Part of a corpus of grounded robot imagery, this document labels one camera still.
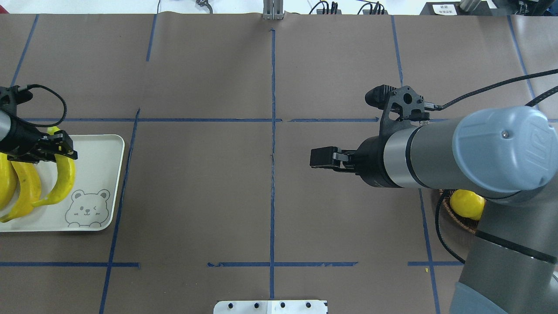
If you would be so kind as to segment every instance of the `black cable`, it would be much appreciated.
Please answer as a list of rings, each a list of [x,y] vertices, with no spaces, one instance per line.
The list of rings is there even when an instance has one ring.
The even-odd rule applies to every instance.
[[[370,6],[370,11],[372,11],[372,4],[370,2],[367,2],[360,7],[360,10],[358,10],[357,15],[359,15],[362,12],[362,9],[364,9],[365,6]]]
[[[207,7],[209,14],[213,14],[213,7],[211,7],[208,0],[196,0],[196,4],[200,7]]]
[[[379,13],[379,10],[380,10],[380,3],[376,2],[376,5],[374,6],[374,9],[370,11],[370,14],[371,15],[376,15],[376,12]]]
[[[525,106],[534,107],[536,104],[543,101],[545,98],[550,97],[554,94],[558,93],[558,86],[554,86],[551,89],[545,91],[544,93],[537,96],[535,99],[531,100],[530,102],[526,103]]]
[[[312,14],[312,12],[314,11],[314,9],[321,3],[322,6],[324,6],[324,10],[322,11],[322,14],[325,13],[325,11],[329,11],[329,3],[327,1],[320,1],[318,3],[316,3],[316,5],[310,10],[310,13],[308,14]]]
[[[64,99],[62,98],[62,96],[58,95],[58,94],[57,94],[55,91],[53,91],[52,89],[50,89],[50,88],[48,88],[48,87],[46,87],[46,86],[43,86],[43,85],[39,85],[39,84],[31,84],[31,85],[28,85],[26,88],[19,89],[18,91],[19,91],[19,92],[23,92],[23,91],[25,91],[25,90],[29,90],[29,89],[32,89],[32,88],[42,88],[42,89],[45,89],[45,90],[51,92],[54,96],[57,96],[58,99],[60,99],[60,101],[62,101],[62,106],[64,107],[64,111],[63,111],[63,113],[62,113],[62,117],[61,117],[58,121],[56,121],[55,123],[51,123],[51,124],[36,124],[36,123],[27,122],[27,121],[23,120],[22,118],[19,118],[18,116],[13,115],[13,114],[11,114],[11,113],[9,113],[9,112],[3,110],[3,109],[0,109],[0,110],[2,110],[4,113],[6,113],[6,114],[9,115],[10,117],[12,117],[12,119],[15,119],[16,121],[19,121],[19,122],[21,122],[21,123],[23,123],[23,124],[26,124],[26,125],[30,125],[30,126],[34,126],[34,127],[51,127],[51,126],[60,125],[60,124],[64,121],[64,119],[66,119],[66,115],[68,114],[68,106],[66,105],[66,102],[64,101]]]
[[[438,200],[438,204],[436,205],[436,213],[434,214],[434,219],[435,219],[434,224],[436,226],[436,234],[438,235],[438,240],[440,240],[440,243],[442,243],[444,249],[446,249],[446,251],[448,251],[448,253],[451,254],[451,256],[455,257],[456,260],[465,264],[465,260],[461,258],[456,252],[454,252],[452,249],[449,248],[448,244],[442,237],[442,232],[440,231],[440,208],[442,207],[442,203],[444,202],[444,199],[448,195],[449,195],[449,190],[444,190],[444,192],[440,196],[440,199]]]
[[[456,102],[462,101],[462,100],[464,100],[464,99],[466,99],[466,98],[469,98],[469,97],[471,97],[471,96],[474,96],[474,95],[476,95],[476,94],[480,94],[480,93],[489,91],[489,90],[491,90],[491,89],[493,89],[493,88],[497,88],[497,87],[500,87],[500,86],[503,86],[503,85],[506,85],[506,84],[518,82],[518,81],[520,81],[520,80],[531,79],[531,78],[538,78],[538,77],[544,77],[544,76],[546,76],[546,75],[551,75],[551,74],[556,74],[556,73],[558,73],[558,69],[549,70],[549,71],[544,71],[544,72],[539,72],[539,73],[535,73],[535,74],[523,75],[523,76],[521,76],[521,77],[516,77],[516,78],[511,78],[511,79],[503,80],[503,81],[501,81],[501,82],[499,82],[499,83],[492,84],[492,85],[490,85],[490,86],[486,86],[486,87],[483,87],[483,88],[481,88],[481,89],[477,89],[476,91],[467,93],[467,94],[465,94],[465,95],[463,95],[463,96],[459,96],[458,98],[456,98],[456,99],[454,99],[454,100],[448,102],[447,104],[445,104],[445,105],[443,105],[443,106],[435,106],[434,109],[437,110],[437,111],[439,111],[439,110],[444,110],[444,109],[448,108],[449,106],[455,104]]]

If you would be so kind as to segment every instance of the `metal bracket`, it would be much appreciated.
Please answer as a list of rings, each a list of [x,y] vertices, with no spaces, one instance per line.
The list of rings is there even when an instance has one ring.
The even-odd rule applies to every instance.
[[[264,20],[283,20],[283,0],[263,0]]]
[[[220,301],[213,314],[328,314],[321,300]]]

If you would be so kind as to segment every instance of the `screw hole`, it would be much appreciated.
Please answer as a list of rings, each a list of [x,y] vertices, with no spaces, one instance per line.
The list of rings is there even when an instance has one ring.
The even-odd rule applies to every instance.
[[[413,96],[411,96],[411,94],[409,94],[409,93],[406,93],[405,95],[403,95],[403,101],[406,104],[410,104],[410,103],[413,102]]]

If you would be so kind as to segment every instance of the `lemon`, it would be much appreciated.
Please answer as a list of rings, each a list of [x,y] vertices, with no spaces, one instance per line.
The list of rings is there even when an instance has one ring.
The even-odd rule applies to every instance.
[[[473,220],[480,220],[485,203],[484,197],[468,190],[457,190],[450,198],[450,205],[455,213]]]

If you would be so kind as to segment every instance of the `banana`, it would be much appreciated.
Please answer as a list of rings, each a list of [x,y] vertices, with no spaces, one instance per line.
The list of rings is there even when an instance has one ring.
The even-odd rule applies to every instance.
[[[0,217],[0,222],[8,222],[14,218],[23,217],[33,210],[32,202],[41,198],[41,179],[35,166],[30,163],[12,161],[12,166],[20,181],[20,197],[12,210]]]
[[[60,131],[56,126],[49,127],[47,133],[53,135],[54,132]],[[56,184],[52,188],[52,191],[40,201],[34,202],[31,205],[33,207],[39,207],[44,205],[53,205],[60,203],[68,194],[70,194],[71,189],[74,187],[75,181],[75,164],[74,160],[66,156],[55,155],[56,158],[56,169],[58,171],[58,178],[56,179]]]
[[[8,205],[16,191],[17,176],[8,155],[0,153],[0,210]]]

